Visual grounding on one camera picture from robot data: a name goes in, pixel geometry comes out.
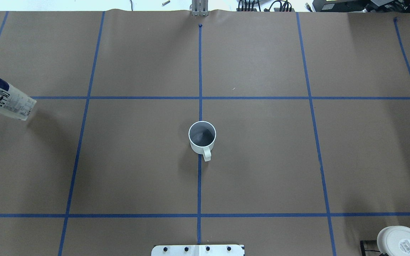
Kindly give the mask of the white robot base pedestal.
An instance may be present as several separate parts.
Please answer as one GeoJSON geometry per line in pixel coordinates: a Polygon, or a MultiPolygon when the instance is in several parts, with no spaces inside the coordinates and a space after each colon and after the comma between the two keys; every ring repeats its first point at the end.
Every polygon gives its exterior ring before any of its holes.
{"type": "Polygon", "coordinates": [[[160,245],[153,247],[152,256],[244,256],[244,245],[160,245]]]}

